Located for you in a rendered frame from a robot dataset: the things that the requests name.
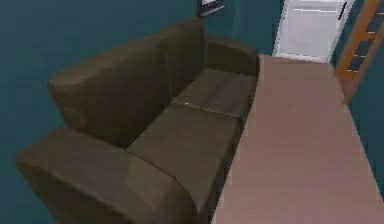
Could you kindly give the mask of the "black framed picture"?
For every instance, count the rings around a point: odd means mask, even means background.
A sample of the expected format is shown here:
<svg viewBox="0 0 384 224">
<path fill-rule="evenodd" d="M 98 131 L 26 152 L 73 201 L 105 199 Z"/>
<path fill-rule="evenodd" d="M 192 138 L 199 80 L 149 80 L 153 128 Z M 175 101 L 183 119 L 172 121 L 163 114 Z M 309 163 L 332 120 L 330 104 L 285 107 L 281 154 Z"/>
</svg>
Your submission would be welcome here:
<svg viewBox="0 0 384 224">
<path fill-rule="evenodd" d="M 224 0 L 197 0 L 197 16 L 206 17 L 224 7 Z"/>
</svg>

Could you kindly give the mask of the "brown sofa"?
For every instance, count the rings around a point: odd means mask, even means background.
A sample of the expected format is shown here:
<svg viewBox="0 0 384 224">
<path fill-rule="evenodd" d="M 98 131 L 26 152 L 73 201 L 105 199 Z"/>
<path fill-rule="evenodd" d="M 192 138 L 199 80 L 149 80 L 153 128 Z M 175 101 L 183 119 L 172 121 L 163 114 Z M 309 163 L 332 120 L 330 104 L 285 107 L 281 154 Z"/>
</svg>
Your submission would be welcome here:
<svg viewBox="0 0 384 224">
<path fill-rule="evenodd" d="M 64 126 L 15 163 L 56 224 L 211 224 L 260 57 L 189 19 L 54 75 Z"/>
</svg>

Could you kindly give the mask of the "white room door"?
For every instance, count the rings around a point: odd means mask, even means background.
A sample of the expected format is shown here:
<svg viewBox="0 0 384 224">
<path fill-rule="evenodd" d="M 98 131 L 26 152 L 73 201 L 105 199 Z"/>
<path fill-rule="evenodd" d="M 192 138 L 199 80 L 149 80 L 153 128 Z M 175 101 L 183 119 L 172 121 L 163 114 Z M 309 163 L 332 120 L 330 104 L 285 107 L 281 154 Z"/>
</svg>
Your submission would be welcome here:
<svg viewBox="0 0 384 224">
<path fill-rule="evenodd" d="M 343 3 L 347 6 L 341 20 Z M 273 56 L 329 63 L 355 0 L 285 0 Z"/>
</svg>

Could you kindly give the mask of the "orange wooden shelf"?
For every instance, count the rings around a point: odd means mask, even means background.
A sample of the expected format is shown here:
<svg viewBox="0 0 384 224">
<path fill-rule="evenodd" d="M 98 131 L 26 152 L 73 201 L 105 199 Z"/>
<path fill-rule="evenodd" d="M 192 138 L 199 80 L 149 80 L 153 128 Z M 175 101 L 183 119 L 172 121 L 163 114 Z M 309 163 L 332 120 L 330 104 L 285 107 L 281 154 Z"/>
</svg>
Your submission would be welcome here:
<svg viewBox="0 0 384 224">
<path fill-rule="evenodd" d="M 364 0 L 334 75 L 348 105 L 384 40 L 384 0 Z"/>
</svg>

